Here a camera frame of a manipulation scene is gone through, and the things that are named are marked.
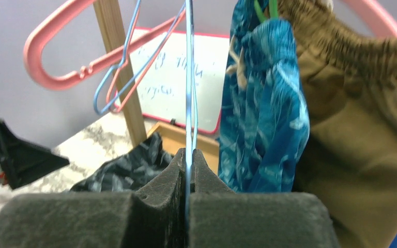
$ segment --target blue garment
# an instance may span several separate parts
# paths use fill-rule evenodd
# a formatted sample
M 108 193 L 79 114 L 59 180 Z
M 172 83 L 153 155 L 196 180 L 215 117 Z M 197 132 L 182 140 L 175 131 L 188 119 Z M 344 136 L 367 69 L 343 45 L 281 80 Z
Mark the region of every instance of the blue garment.
M 218 174 L 235 192 L 289 192 L 310 132 L 296 44 L 286 20 L 258 25 L 253 2 L 239 0 L 232 17 L 233 49 L 244 64 L 229 56 L 227 67 L 244 73 L 224 79 Z

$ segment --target wooden beam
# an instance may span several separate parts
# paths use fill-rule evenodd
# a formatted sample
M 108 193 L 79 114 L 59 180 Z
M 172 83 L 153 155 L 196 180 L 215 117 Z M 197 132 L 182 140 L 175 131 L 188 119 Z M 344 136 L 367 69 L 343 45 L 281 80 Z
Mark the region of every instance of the wooden beam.
M 97 15 L 98 25 L 103 38 L 105 51 L 108 53 L 122 45 L 126 40 L 126 32 L 123 26 L 123 19 L 119 9 L 118 0 L 98 0 L 94 2 L 95 14 Z M 128 65 L 122 69 L 116 80 L 116 88 L 122 89 L 124 85 L 133 77 L 133 69 L 129 58 Z M 126 90 L 119 98 L 124 100 L 128 94 Z M 135 91 L 123 108 L 130 139 L 133 146 L 137 146 L 147 138 L 142 116 L 141 104 L 139 103 L 138 93 Z

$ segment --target red border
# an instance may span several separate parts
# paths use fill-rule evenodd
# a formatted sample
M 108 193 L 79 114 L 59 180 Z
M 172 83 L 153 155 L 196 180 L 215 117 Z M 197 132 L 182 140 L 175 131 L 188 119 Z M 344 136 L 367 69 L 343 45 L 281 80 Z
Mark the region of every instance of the red border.
M 151 28 L 150 27 L 136 27 L 135 29 L 150 30 Z M 186 32 L 185 31 L 176 31 L 176 30 L 174 30 L 173 33 L 185 34 Z M 215 35 L 215 34 L 203 34 L 203 33 L 194 33 L 194 34 L 195 35 L 200 35 L 200 36 L 208 36 L 208 37 L 218 37 L 218 38 L 227 38 L 227 39 L 229 38 L 229 35 Z M 143 113 L 142 115 L 144 117 L 147 117 L 147 118 L 150 118 L 150 119 L 155 119 L 155 120 L 158 120 L 158 121 L 163 121 L 163 122 L 168 122 L 168 123 L 171 122 L 171 120 L 163 119 L 161 117 L 154 116 L 154 115 L 149 115 L 149 114 L 145 114 L 145 113 Z M 199 128 L 198 132 L 199 133 L 204 133 L 204 134 L 209 134 L 209 135 L 214 135 L 218 131 L 219 127 L 220 127 L 220 118 L 221 118 L 221 111 L 220 111 L 220 114 L 218 115 L 217 126 L 215 127 L 215 129 L 213 131 L 206 131 L 206 130 L 203 130 L 203 129 Z M 184 128 L 186 126 L 184 123 L 176 123 L 176 125 L 179 126 L 179 127 L 182 127 L 182 128 Z

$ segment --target wall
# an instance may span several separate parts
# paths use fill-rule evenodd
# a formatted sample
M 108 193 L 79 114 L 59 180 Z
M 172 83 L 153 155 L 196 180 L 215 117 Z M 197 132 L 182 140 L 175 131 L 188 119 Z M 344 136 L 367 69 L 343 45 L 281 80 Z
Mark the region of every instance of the wall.
M 0 0 L 0 118 L 16 135 L 54 147 L 99 118 L 92 108 L 94 91 L 103 73 L 68 91 L 51 91 L 26 74 L 22 49 L 29 33 L 64 0 Z M 132 1 L 120 0 L 128 26 Z M 152 27 L 174 16 L 182 0 L 142 1 L 139 26 Z M 349 9 L 334 1 L 338 17 L 358 32 L 371 35 Z M 397 18 L 397 1 L 380 1 Z M 236 0 L 194 2 L 195 30 L 228 34 Z M 95 13 L 84 10 L 44 50 L 44 67 L 52 75 L 78 70 L 104 54 Z

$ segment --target khaki pants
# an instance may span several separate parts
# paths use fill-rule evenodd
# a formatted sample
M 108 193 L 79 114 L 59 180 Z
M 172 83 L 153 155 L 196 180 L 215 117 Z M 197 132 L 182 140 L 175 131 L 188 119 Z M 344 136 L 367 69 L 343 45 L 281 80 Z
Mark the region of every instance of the khaki pants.
M 311 118 L 295 189 L 328 208 L 343 248 L 397 233 L 397 39 L 361 37 L 312 0 L 280 0 Z

